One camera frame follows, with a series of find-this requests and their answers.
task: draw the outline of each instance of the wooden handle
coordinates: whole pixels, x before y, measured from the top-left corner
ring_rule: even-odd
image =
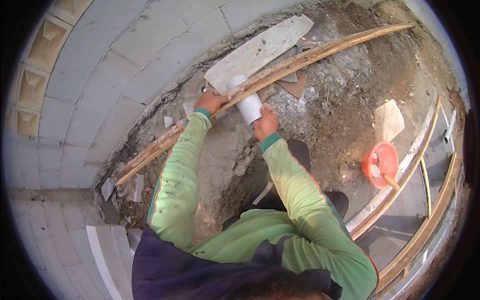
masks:
[[[400,186],[390,176],[388,176],[387,174],[384,174],[382,177],[385,179],[386,182],[388,182],[388,184],[392,186],[392,188],[395,189],[395,191],[400,190]]]

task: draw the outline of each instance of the left hand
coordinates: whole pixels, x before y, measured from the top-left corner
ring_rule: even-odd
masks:
[[[231,99],[232,96],[220,96],[217,90],[207,90],[202,94],[200,99],[198,99],[197,103],[195,103],[193,109],[205,108],[210,115],[213,115],[222,104],[229,102]]]

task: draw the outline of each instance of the wooden stick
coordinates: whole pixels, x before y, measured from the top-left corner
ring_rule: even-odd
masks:
[[[400,182],[399,182],[400,189],[398,191],[395,191],[395,190],[391,191],[388,194],[388,196],[385,198],[385,200],[377,208],[375,208],[375,210],[365,220],[363,220],[357,227],[355,227],[350,232],[350,235],[352,236],[353,240],[356,240],[363,232],[368,230],[368,228],[370,228],[370,226],[372,226],[375,223],[375,221],[378,220],[378,218],[380,218],[381,215],[383,215],[383,213],[388,209],[388,207],[390,207],[390,205],[392,205],[393,201],[395,201],[398,195],[400,195],[400,193],[402,192],[403,188],[407,185],[408,181],[413,175],[413,172],[415,172],[415,169],[420,163],[420,160],[423,157],[425,150],[427,150],[427,147],[430,143],[430,139],[432,138],[433,130],[435,129],[435,125],[438,119],[438,112],[440,111],[440,102],[441,102],[441,97],[440,95],[438,95],[437,108],[433,113],[432,121],[430,122],[430,127],[428,128],[425,139],[423,140],[417,154],[415,154],[410,165],[405,171],[403,177],[400,179]]]
[[[395,191],[399,191],[399,190],[400,190],[400,186],[395,182],[395,180],[393,180],[393,178],[391,178],[391,177],[388,176],[387,174],[384,174],[384,175],[383,175],[383,178],[385,179],[386,182],[388,182],[388,184],[390,184],[390,186],[391,186]]]
[[[427,189],[427,218],[432,216],[432,198],[430,194],[430,183],[428,181],[427,166],[423,157],[420,160],[421,170],[423,174],[423,180],[425,181],[425,187]]]
[[[363,43],[372,38],[415,26],[416,25],[413,23],[407,23],[384,26],[380,28],[362,31],[327,43],[322,47],[313,48],[299,55],[286,59],[282,63],[256,74],[255,76],[240,84],[236,88],[228,91],[226,95],[232,96],[232,100],[222,106],[216,113],[214,113],[212,115],[212,118],[232,107],[233,105],[237,104],[246,96],[255,93],[256,91],[266,87],[267,85],[277,81],[278,79],[290,73],[293,73],[296,70],[299,70],[317,60],[320,60],[324,57],[332,55],[353,45]],[[167,150],[175,143],[175,141],[178,139],[182,132],[183,123],[170,128],[164,135],[151,143],[145,150],[140,152],[137,157],[131,160],[127,164],[127,166],[125,166],[125,168],[123,168],[123,170],[119,172],[116,178],[116,184],[124,183],[125,181],[127,181],[128,178],[130,178],[130,176],[135,174],[136,171],[141,169],[152,159]]]

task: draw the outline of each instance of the concrete block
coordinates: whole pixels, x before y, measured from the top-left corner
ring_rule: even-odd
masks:
[[[63,214],[65,226],[67,227],[68,231],[85,228],[84,218],[82,217],[82,213],[80,212],[80,207],[78,206],[78,201],[76,199],[62,202],[61,212]]]
[[[40,111],[49,78],[49,73],[23,64],[20,73],[17,104]]]
[[[232,33],[236,33],[264,14],[277,12],[301,2],[301,0],[233,0],[222,5],[220,9],[225,14]]]
[[[93,0],[58,0],[53,2],[48,13],[75,25]]]
[[[45,14],[27,46],[25,63],[45,72],[52,72],[57,56],[71,30],[70,24]]]
[[[119,97],[96,132],[85,160],[105,162],[144,108],[142,104]]]
[[[53,245],[57,250],[62,265],[72,265],[80,262],[68,235],[59,202],[43,202],[43,210],[47,219],[48,230],[52,236]]]
[[[105,283],[103,282],[102,276],[100,276],[100,272],[95,263],[95,259],[93,258],[92,249],[90,248],[90,242],[88,241],[87,230],[85,228],[82,229],[75,229],[69,231],[70,238],[72,239],[73,246],[80,257],[80,261],[82,262],[82,266],[85,268],[87,273],[90,275],[91,279],[93,280],[95,286],[100,291],[102,296],[105,299],[110,298],[110,294],[108,292]]]
[[[63,143],[72,119],[74,105],[54,98],[45,97],[40,113],[38,135]]]
[[[113,42],[111,48],[142,67],[187,28],[178,13],[182,10],[179,4],[177,1],[154,2]]]
[[[165,123],[165,128],[167,129],[172,127],[172,125],[175,123],[172,117],[167,117],[167,116],[163,118],[163,122]]]
[[[84,165],[88,148],[66,145],[60,162],[60,186],[77,188],[78,177]]]
[[[104,299],[82,264],[67,266],[65,272],[82,299]]]
[[[59,187],[59,171],[38,171],[40,176],[40,188],[41,189],[57,189]]]
[[[144,190],[144,176],[142,174],[133,174],[133,176],[130,177],[128,199],[134,202],[141,202],[143,190]]]
[[[47,95],[76,103],[105,50],[145,3],[147,0],[94,1],[65,42],[48,83]]]
[[[53,282],[52,277],[50,276],[50,274],[48,274],[48,271],[41,270],[41,271],[38,271],[38,274],[40,275],[40,277],[42,278],[43,282],[48,287],[50,292],[53,294],[53,296],[57,299],[61,299],[61,297],[63,297],[63,294],[60,293],[59,288],[57,287],[55,282]]]
[[[161,49],[123,93],[139,103],[149,104],[175,77],[230,34],[220,9],[214,10]]]
[[[45,262],[45,267],[59,289],[59,299],[82,299],[63,269],[51,239],[36,240],[36,246]]]
[[[132,300],[132,282],[125,274],[110,226],[87,225],[86,230],[95,263],[111,297],[113,300]]]
[[[45,264],[38,253],[38,249],[36,248],[28,215],[14,217],[14,220],[18,234],[22,240],[22,244],[24,245],[25,250],[30,257],[32,264],[37,270],[45,270]]]
[[[42,202],[29,201],[27,203],[27,209],[34,238],[36,240],[50,238],[50,231],[48,230],[47,220],[45,220]]]
[[[96,176],[102,170],[102,165],[87,165],[85,164],[80,171],[80,175],[78,176],[78,188],[79,189],[90,189],[95,181]]]
[[[38,136],[40,113],[20,106],[16,109],[15,132],[19,135]]]
[[[38,144],[38,168],[43,171],[60,170],[62,149],[50,144]]]
[[[89,147],[105,116],[137,71],[127,60],[108,51],[78,100],[65,142]]]

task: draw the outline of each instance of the white pvc pipe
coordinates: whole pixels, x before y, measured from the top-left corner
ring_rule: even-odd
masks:
[[[456,109],[452,111],[452,116],[450,117],[450,122],[448,124],[448,129],[445,131],[444,134],[444,143],[448,144],[448,140],[450,140],[450,136],[452,134],[452,129],[453,125],[455,123],[455,117],[456,117]]]
[[[237,85],[247,81],[245,75],[238,75],[232,78],[227,84],[227,90],[234,89]],[[253,121],[262,117],[260,108],[263,106],[257,93],[246,96],[242,101],[237,103],[237,107],[248,126],[252,127]]]

